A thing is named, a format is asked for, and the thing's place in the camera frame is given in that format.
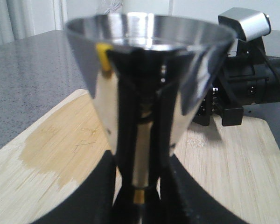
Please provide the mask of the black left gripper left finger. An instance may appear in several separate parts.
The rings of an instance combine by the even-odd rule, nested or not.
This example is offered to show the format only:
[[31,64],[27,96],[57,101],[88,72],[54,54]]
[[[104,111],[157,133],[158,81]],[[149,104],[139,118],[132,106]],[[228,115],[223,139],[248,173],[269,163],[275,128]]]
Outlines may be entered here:
[[83,183],[34,224],[109,224],[115,189],[116,165],[109,150]]

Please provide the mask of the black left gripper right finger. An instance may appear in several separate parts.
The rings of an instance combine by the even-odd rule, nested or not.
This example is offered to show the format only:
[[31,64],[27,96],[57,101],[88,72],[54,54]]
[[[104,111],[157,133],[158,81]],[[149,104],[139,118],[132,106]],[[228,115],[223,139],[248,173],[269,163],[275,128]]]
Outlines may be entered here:
[[166,224],[246,223],[205,191],[175,155],[161,175],[161,202]]

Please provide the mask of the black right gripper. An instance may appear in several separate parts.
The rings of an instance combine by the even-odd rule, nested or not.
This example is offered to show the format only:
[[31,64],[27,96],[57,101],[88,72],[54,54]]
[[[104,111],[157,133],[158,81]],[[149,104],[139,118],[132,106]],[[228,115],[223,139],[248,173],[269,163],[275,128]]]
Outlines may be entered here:
[[239,40],[235,56],[228,56],[193,122],[210,125],[211,115],[222,119],[222,126],[242,124],[245,105],[259,104],[267,89],[266,52],[263,40]]

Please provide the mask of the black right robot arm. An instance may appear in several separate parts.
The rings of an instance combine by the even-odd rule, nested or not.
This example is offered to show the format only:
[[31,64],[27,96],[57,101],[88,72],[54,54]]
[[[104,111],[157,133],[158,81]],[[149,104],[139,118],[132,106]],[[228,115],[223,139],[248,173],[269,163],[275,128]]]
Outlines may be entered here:
[[280,57],[238,42],[161,179],[169,224],[280,224],[280,150],[245,105],[280,102]]

